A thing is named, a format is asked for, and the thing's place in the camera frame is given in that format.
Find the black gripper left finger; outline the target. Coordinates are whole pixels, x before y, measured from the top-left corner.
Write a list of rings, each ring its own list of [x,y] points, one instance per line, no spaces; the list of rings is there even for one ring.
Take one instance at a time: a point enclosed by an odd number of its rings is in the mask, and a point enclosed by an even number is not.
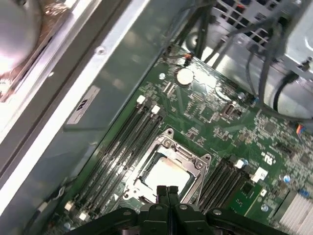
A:
[[[166,235],[169,207],[161,201],[168,195],[166,186],[157,187],[157,200],[146,204],[140,213],[130,208],[119,208],[82,225],[68,235]]]

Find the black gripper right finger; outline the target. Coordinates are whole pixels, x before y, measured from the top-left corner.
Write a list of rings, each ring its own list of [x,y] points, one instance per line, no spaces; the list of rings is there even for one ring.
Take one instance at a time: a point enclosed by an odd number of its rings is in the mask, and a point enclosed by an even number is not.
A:
[[[221,208],[212,208],[206,214],[202,214],[192,204],[176,202],[173,210],[180,235],[285,234],[275,228]]]

